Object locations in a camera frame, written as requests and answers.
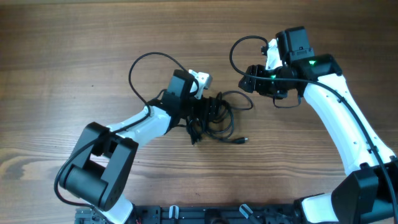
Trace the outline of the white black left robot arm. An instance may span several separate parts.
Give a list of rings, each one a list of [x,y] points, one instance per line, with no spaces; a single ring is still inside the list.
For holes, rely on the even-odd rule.
[[[134,206],[123,190],[136,152],[165,135],[205,102],[211,75],[175,70],[162,97],[129,119],[108,126],[88,124],[56,177],[57,184],[85,201],[105,223],[127,223]]]

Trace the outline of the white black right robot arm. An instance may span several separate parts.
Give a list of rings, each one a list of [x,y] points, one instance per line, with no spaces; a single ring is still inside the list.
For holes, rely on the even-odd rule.
[[[265,64],[248,67],[239,87],[274,101],[296,90],[326,127],[346,174],[332,192],[296,200],[294,223],[396,220],[397,156],[362,114],[335,58],[316,55],[302,26],[278,32],[261,52]]]

